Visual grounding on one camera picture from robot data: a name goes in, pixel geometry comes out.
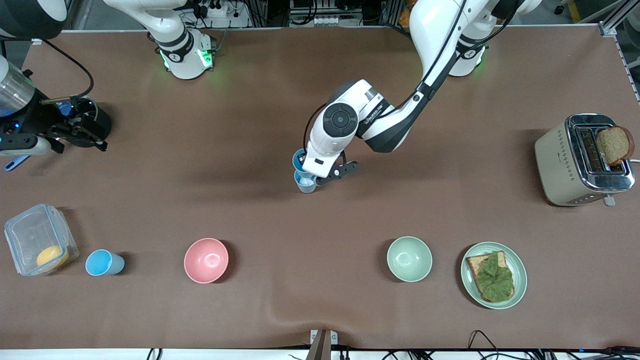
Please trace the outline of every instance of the table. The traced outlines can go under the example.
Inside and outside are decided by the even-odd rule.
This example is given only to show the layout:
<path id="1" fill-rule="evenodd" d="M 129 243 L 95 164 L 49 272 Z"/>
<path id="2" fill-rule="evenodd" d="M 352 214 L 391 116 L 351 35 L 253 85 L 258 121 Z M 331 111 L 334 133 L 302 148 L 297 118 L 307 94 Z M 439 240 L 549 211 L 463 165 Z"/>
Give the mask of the table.
<path id="1" fill-rule="evenodd" d="M 360 172 L 311 195 L 298 192 L 291 156 L 318 105 L 353 78 L 396 104 L 418 82 L 417 53 L 395 31 L 233 31 L 215 71 L 193 81 L 165 72 L 144 33 L 54 42 L 92 71 L 114 128 L 105 153 L 69 147 L 0 175 L 2 222 L 47 202 L 81 253 L 30 278 L 0 246 L 0 347 L 282 347 L 316 328 L 360 348 L 460 348 L 474 329 L 501 348 L 640 341 L 640 192 L 615 208 L 550 206 L 533 153 L 573 113 L 640 134 L 616 44 L 596 27 L 509 27 L 473 74 L 445 82 L 402 147 L 376 154 L 355 140 L 347 156 Z M 45 45 L 25 68 L 50 97 L 86 86 Z M 434 255 L 418 283 L 386 269 L 404 235 Z M 182 260 L 204 237 L 223 240 L 232 263 L 199 285 Z M 488 240 L 527 268 L 527 293 L 508 310 L 478 306 L 460 283 L 462 255 Z M 124 254 L 124 274 L 86 274 L 100 248 Z"/>

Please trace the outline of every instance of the clear food container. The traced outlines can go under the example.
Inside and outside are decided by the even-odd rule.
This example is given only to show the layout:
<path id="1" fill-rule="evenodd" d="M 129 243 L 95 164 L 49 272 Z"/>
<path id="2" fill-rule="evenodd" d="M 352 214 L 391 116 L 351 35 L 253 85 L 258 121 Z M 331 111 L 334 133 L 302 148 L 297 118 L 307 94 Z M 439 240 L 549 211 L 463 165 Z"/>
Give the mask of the clear food container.
<path id="1" fill-rule="evenodd" d="M 48 274 L 78 257 L 78 249 L 64 215 L 38 204 L 4 225 L 15 269 L 23 276 Z"/>

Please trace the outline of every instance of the green plate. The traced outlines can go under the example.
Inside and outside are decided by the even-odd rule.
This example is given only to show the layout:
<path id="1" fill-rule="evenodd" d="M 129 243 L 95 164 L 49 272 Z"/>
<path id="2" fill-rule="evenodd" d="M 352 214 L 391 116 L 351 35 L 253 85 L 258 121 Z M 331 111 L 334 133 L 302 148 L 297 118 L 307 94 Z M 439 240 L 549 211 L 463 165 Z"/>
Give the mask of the green plate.
<path id="1" fill-rule="evenodd" d="M 513 296 L 502 302 L 489 302 L 480 296 L 480 291 L 474 282 L 474 276 L 471 273 L 471 269 L 467 263 L 467 258 L 472 256 L 489 254 L 493 251 L 504 251 L 504 257 L 507 261 L 507 267 L 513 273 L 513 287 L 515 292 Z M 460 266 L 460 275 L 462 276 L 462 283 L 465 285 L 465 289 L 478 304 L 486 306 L 490 309 L 509 309 L 515 304 L 519 303 L 527 291 L 527 271 L 524 268 L 522 260 L 516 255 L 513 250 L 500 243 L 494 243 L 492 241 L 486 241 L 484 243 L 477 243 L 471 247 L 462 259 L 462 265 Z"/>

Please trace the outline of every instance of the blue handle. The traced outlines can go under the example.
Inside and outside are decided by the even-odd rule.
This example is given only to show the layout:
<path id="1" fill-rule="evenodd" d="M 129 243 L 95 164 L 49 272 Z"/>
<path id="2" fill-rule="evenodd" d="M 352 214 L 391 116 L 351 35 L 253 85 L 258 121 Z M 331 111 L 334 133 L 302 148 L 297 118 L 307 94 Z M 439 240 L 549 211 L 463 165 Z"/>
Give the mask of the blue handle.
<path id="1" fill-rule="evenodd" d="M 27 161 L 27 159 L 30 157 L 31 155 L 16 156 L 15 158 L 13 158 L 13 160 L 9 161 L 9 163 L 4 166 L 4 171 L 8 172 L 15 170 L 15 168 L 20 166 L 21 163 Z"/>

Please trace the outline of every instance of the silver toaster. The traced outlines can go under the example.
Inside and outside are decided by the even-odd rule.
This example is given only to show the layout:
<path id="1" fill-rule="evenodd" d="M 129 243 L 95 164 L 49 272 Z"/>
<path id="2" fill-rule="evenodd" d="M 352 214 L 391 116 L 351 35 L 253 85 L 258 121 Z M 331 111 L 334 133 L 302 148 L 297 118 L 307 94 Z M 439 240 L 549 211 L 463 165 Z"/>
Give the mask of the silver toaster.
<path id="1" fill-rule="evenodd" d="M 614 206 L 613 194 L 636 181 L 629 161 L 610 167 L 598 150 L 598 132 L 615 126 L 602 114 L 576 114 L 536 142 L 536 161 L 542 187 L 558 206 L 581 206 L 603 199 Z"/>

